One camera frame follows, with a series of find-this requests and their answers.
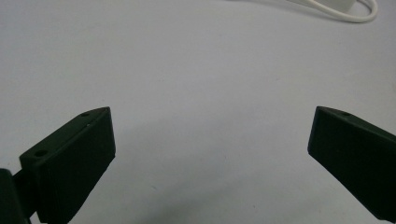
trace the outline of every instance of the cable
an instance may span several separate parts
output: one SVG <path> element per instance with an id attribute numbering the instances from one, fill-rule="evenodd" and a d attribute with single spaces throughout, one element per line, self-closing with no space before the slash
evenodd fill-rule
<path id="1" fill-rule="evenodd" d="M 320 10 L 326 14 L 329 14 L 331 16 L 334 16 L 335 18 L 338 18 L 341 21 L 349 21 L 349 22 L 367 22 L 367 21 L 372 21 L 375 19 L 376 14 L 378 13 L 378 5 L 375 0 L 365 0 L 367 3 L 367 6 L 371 9 L 371 13 L 368 16 L 352 16 L 350 14 L 346 14 L 340 11 L 337 11 L 331 7 L 326 7 L 323 4 L 315 1 L 315 0 L 302 0 L 302 2 L 307 3 L 309 6 L 316 8 L 317 10 Z"/>

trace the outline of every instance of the screw hole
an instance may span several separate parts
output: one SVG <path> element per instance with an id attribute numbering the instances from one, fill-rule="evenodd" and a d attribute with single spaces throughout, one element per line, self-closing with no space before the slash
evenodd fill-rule
<path id="1" fill-rule="evenodd" d="M 46 150 L 39 150 L 35 153 L 35 156 L 42 157 L 42 156 L 46 155 L 47 153 L 48 153 L 48 151 L 46 151 Z"/>

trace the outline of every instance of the black plastic part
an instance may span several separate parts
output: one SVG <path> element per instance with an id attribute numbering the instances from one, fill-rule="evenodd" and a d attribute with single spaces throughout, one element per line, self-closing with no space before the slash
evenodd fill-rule
<path id="1" fill-rule="evenodd" d="M 396 136 L 319 106 L 308 152 L 375 217 L 396 221 Z"/>
<path id="2" fill-rule="evenodd" d="M 20 156 L 16 175 L 0 170 L 1 224 L 24 224 L 35 211 L 43 223 L 68 223 L 115 152 L 109 107 L 70 120 Z"/>

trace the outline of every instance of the white table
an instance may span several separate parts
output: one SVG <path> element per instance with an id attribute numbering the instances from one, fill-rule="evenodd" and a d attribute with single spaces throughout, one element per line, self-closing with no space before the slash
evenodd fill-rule
<path id="1" fill-rule="evenodd" d="M 0 167 L 109 105 L 117 158 L 71 223 L 381 223 L 308 156 L 315 107 L 396 133 L 396 1 L 0 3 Z"/>

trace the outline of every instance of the white connector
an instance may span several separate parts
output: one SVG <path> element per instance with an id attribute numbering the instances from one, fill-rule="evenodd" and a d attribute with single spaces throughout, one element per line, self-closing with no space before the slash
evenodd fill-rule
<path id="1" fill-rule="evenodd" d="M 366 22 L 372 21 L 377 12 L 378 5 L 375 0 L 362 0 L 371 9 L 371 13 L 368 16 L 353 16 L 347 14 L 347 12 L 352 8 L 356 0 L 289 0 L 294 3 L 305 5 L 307 7 L 316 8 L 324 13 L 327 13 L 341 21 L 349 22 Z"/>

